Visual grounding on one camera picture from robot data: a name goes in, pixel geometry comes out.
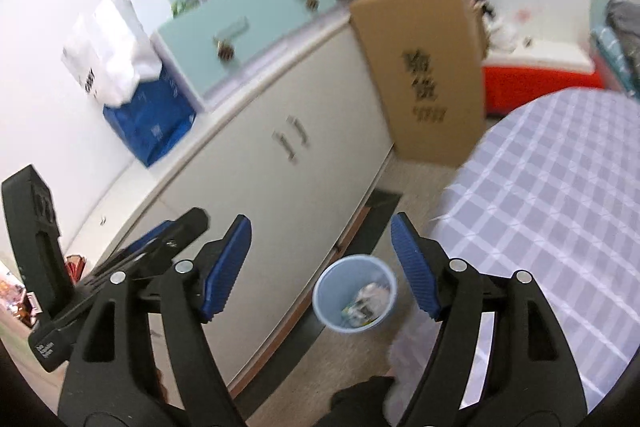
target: brown knob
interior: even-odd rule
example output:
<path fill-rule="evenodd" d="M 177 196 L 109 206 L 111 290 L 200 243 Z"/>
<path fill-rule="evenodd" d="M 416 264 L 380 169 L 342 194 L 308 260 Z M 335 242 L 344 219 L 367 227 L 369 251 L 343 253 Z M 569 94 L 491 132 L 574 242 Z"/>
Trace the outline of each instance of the brown knob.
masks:
<path fill-rule="evenodd" d="M 223 62 L 233 60 L 236 51 L 234 47 L 227 41 L 218 42 L 218 58 Z"/>
<path fill-rule="evenodd" d="M 312 12 L 318 11 L 318 7 L 320 6 L 319 0 L 305 0 L 306 8 Z"/>

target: plaid bedsheet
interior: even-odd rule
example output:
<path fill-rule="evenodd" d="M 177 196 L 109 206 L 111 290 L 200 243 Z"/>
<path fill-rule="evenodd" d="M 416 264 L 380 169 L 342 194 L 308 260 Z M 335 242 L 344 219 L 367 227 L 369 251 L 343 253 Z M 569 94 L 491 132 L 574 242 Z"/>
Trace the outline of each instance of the plaid bedsheet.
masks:
<path fill-rule="evenodd" d="M 613 92 L 567 89 L 514 111 L 460 169 L 427 235 L 481 273 L 533 274 L 593 409 L 640 344 L 640 105 Z M 461 407 L 481 394 L 492 323 L 483 316 Z M 399 383 L 386 403 L 391 425 L 438 327 L 416 309 L 392 344 Z"/>

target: black pants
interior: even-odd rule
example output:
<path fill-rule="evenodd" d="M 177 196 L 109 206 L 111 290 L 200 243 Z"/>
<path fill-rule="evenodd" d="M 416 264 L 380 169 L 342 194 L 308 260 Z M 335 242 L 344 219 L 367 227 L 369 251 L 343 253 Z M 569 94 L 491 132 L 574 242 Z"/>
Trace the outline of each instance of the black pants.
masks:
<path fill-rule="evenodd" d="M 314 427 L 389 427 L 383 405 L 393 383 L 393 378 L 371 377 L 338 391 L 331 398 L 331 412 Z"/>

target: blue gripper pad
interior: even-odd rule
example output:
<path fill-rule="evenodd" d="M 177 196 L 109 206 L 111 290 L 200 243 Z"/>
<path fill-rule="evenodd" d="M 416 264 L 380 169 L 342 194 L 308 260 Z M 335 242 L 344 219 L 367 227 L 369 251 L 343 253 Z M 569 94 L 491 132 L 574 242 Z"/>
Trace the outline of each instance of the blue gripper pad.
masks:
<path fill-rule="evenodd" d="M 419 308 L 436 319 L 440 315 L 436 278 L 414 233 L 398 214 L 391 218 L 391 243 Z"/>
<path fill-rule="evenodd" d="M 251 246 L 251 221 L 242 216 L 235 225 L 235 230 L 232 230 L 231 237 L 204 283 L 204 302 L 200 312 L 207 320 L 225 309 Z"/>

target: mint green drawer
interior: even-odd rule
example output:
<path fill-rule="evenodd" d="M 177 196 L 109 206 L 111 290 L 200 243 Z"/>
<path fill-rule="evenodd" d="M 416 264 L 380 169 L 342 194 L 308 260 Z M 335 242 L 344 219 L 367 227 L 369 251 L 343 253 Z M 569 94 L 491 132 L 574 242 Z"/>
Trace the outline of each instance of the mint green drawer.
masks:
<path fill-rule="evenodd" d="M 336 3 L 336 0 L 318 1 L 318 10 L 313 12 L 305 0 L 207 0 L 161 26 L 153 38 L 162 59 L 179 72 L 192 95 L 205 100 L 208 93 L 247 60 Z M 234 48 L 234 58 L 228 62 L 221 60 L 215 37 L 227 39 L 230 28 L 242 26 L 244 31 L 228 39 Z"/>

